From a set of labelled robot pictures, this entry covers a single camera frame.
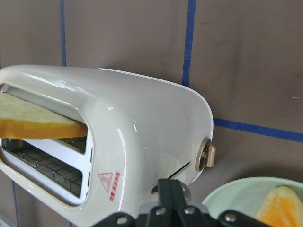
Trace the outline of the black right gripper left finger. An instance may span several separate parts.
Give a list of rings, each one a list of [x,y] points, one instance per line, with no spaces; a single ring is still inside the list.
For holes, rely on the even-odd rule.
[[[137,218],[125,212],[116,212],[96,227],[171,227],[173,226],[173,202],[170,192],[170,180],[158,181],[159,200],[141,206],[142,213]]]

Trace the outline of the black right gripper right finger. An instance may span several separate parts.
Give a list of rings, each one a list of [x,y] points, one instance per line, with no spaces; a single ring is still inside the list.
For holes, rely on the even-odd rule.
[[[212,218],[196,205],[187,203],[179,180],[169,180],[173,227],[266,227],[267,225],[238,211],[228,210]]]

